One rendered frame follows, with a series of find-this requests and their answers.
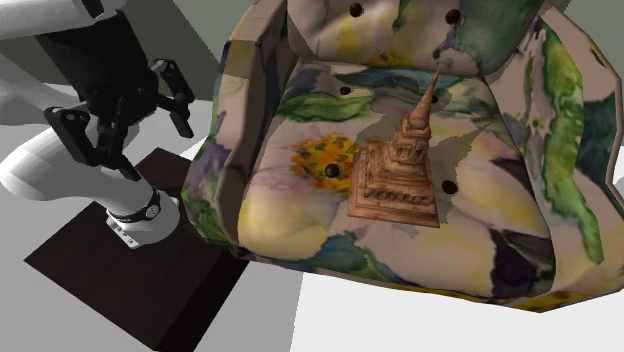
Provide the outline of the brown pagoda tower figure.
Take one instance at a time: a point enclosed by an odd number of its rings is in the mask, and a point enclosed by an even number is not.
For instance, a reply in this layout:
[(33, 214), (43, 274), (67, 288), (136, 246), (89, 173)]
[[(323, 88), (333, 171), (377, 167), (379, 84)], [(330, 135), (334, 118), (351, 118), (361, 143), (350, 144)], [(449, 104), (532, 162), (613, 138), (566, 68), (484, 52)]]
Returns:
[(412, 111), (393, 134), (375, 137), (354, 153), (347, 214), (416, 226), (440, 226), (428, 158), (434, 74)]

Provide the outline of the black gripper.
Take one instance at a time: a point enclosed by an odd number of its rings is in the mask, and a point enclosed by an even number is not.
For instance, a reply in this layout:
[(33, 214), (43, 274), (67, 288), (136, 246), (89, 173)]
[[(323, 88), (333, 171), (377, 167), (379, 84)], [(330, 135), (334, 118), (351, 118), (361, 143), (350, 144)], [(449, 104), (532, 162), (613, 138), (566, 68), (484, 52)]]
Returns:
[[(174, 60), (157, 59), (151, 69), (125, 15), (118, 11), (91, 26), (41, 34), (35, 37), (67, 82), (97, 117), (96, 145), (87, 136), (90, 113), (78, 108), (50, 107), (44, 117), (72, 158), (90, 167), (118, 170), (131, 181), (141, 175), (123, 154), (129, 123), (118, 110), (124, 102), (130, 119), (139, 121), (156, 110), (169, 112), (181, 137), (194, 132), (188, 122), (195, 95)], [(171, 97), (158, 93), (158, 79)]]

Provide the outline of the dark brown robot stand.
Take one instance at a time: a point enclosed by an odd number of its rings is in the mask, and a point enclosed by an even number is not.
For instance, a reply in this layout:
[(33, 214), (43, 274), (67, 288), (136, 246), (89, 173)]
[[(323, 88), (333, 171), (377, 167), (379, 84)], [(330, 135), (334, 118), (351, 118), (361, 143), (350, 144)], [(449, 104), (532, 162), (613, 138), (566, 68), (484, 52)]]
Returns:
[(156, 352), (194, 352), (247, 263), (205, 242), (182, 217), (174, 232), (131, 249), (91, 203), (25, 261)]

